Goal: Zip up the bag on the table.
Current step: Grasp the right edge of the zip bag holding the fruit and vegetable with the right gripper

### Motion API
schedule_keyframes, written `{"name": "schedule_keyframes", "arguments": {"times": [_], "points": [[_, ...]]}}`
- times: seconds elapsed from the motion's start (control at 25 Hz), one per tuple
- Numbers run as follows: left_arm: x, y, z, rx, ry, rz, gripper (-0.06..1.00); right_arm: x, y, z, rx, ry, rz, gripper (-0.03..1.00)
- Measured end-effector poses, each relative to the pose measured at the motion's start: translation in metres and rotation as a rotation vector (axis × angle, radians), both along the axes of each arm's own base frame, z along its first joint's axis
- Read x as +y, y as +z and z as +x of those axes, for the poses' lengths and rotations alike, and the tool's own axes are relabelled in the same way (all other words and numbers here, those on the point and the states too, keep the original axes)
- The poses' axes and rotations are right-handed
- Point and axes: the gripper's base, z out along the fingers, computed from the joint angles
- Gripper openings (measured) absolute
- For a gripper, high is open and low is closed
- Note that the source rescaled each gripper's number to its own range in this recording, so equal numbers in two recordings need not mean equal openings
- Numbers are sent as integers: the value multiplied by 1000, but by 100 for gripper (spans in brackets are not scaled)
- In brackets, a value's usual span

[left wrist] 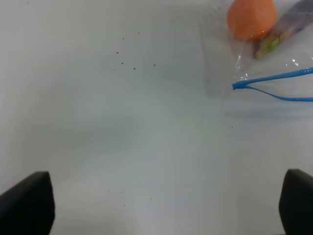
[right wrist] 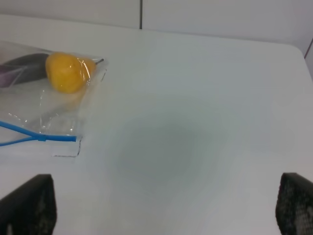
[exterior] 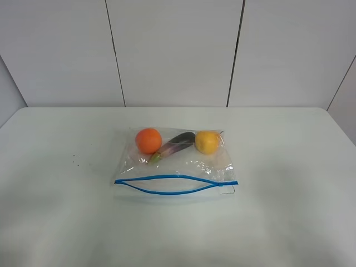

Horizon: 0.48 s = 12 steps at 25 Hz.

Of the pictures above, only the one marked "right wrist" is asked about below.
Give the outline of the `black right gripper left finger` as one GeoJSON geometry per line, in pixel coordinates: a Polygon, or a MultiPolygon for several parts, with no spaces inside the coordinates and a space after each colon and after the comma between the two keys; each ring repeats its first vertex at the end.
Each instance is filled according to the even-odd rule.
{"type": "Polygon", "coordinates": [[[0,200],[2,235],[51,235],[57,222],[54,182],[38,174],[0,200]]]}

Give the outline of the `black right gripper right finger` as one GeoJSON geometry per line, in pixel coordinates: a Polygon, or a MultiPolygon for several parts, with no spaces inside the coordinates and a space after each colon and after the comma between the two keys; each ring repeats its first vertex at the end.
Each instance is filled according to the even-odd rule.
{"type": "Polygon", "coordinates": [[[276,202],[282,235],[313,233],[313,183],[297,173],[283,173],[276,202]]]}

